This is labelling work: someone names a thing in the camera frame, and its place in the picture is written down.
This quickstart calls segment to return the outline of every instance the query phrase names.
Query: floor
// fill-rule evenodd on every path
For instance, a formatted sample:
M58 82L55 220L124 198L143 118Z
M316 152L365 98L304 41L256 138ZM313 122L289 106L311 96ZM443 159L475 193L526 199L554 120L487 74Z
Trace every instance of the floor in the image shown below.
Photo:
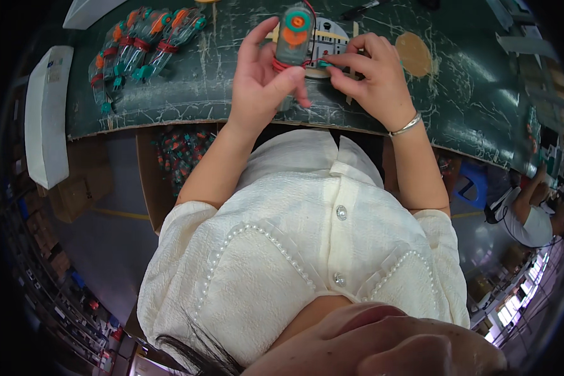
M146 215L136 158L135 132L108 136L114 192L97 208ZM459 189L465 182L458 181ZM458 235L460 265L466 279L493 268L511 238L489 225L479 209L453 199L453 227ZM136 303L144 271L158 238L148 220L86 211L73 224L54 221L60 243L89 289L124 324Z

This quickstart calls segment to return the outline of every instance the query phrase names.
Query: scratched table surface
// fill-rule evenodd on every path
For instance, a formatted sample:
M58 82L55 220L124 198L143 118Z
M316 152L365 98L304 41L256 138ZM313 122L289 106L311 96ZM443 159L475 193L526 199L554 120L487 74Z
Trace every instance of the scratched table surface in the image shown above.
M232 79L243 38L260 21L280 15L295 1L223 0L215 22L173 55L166 78L128 83L113 93L115 114L102 116L92 99L88 65L105 34L140 5L154 9L190 7L190 1L129 0L86 31L76 32L67 93L68 139L159 124L225 122L230 113ZM364 0L312 0L318 16L338 16ZM357 20L360 34L373 32L394 44L404 32L417 34L428 46L432 71L417 78L406 72L416 109L433 146L453 150L504 168L526 172L530 160L525 137L527 106L520 101L518 79L495 34L506 35L485 0L444 0L429 12L416 0L392 0ZM353 22L338 22L349 36ZM307 80L313 105L278 114L274 121L387 133L383 125L335 90L330 80Z

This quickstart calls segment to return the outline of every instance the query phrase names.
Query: silver bangle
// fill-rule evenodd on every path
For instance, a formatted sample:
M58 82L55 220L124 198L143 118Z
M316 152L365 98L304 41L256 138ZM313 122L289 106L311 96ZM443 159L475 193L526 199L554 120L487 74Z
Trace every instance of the silver bangle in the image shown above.
M400 135L401 133L409 131L414 125L418 124L420 120L422 120L422 115L420 114L420 111L417 111L412 121L410 121L406 126L401 128L397 132L389 132L389 137L393 138L397 135Z

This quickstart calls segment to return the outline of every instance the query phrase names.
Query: rhinestone button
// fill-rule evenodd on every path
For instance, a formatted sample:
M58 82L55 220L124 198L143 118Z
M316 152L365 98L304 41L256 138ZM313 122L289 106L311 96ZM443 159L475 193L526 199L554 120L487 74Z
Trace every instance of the rhinestone button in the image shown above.
M346 285L345 278L339 272L334 273L334 282L340 287L345 287Z
M339 220L344 221L347 219L347 209L346 207L339 205L336 208L336 216L338 217Z

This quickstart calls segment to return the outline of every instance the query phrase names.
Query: blue stool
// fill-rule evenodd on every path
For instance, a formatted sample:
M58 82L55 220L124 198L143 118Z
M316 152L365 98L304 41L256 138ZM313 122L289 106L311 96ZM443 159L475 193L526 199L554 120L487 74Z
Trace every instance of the blue stool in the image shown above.
M454 190L453 194L460 200L466 201L473 207L480 210L485 209L487 204L487 172L485 167L478 166L467 161L462 161L461 167L459 168L459 174L468 179L468 184L462 188L460 191ZM476 187L476 199L467 199L464 194L472 188Z

